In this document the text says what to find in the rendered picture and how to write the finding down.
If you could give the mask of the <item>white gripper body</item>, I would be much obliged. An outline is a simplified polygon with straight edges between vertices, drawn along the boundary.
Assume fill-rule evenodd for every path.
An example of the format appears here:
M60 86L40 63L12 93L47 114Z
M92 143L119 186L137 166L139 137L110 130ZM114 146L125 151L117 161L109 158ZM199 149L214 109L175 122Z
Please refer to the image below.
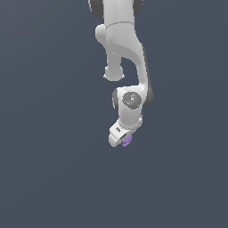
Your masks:
M112 147L121 144L131 133L129 129L122 127L118 121L110 128L109 143Z

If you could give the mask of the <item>small purple block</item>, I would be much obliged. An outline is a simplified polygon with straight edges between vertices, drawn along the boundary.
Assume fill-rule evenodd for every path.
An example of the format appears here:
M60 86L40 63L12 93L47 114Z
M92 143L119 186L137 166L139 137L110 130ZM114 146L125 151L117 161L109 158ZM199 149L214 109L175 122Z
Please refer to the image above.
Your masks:
M132 141L132 139L133 139L133 137L132 137L132 135L130 134L125 140L123 140L122 145L123 145L124 147L126 147L126 146Z

